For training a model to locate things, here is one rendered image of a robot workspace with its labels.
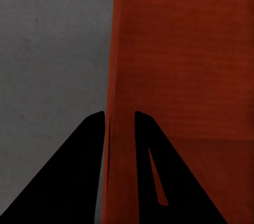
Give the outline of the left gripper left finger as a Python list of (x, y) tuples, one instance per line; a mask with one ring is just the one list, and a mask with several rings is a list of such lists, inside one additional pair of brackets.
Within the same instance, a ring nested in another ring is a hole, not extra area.
[(0, 216), (0, 224), (94, 224), (103, 111), (84, 119)]

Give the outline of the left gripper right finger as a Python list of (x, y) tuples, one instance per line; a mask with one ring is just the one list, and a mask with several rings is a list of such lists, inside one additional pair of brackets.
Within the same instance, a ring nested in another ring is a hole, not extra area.
[[(153, 117), (135, 112), (140, 224), (228, 224)], [(169, 206), (158, 202), (150, 155)]]

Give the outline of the storage box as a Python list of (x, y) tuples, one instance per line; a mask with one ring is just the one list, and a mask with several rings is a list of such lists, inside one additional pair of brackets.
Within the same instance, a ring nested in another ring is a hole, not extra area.
[(228, 224), (254, 224), (254, 0), (114, 0), (102, 224), (140, 224), (136, 111)]

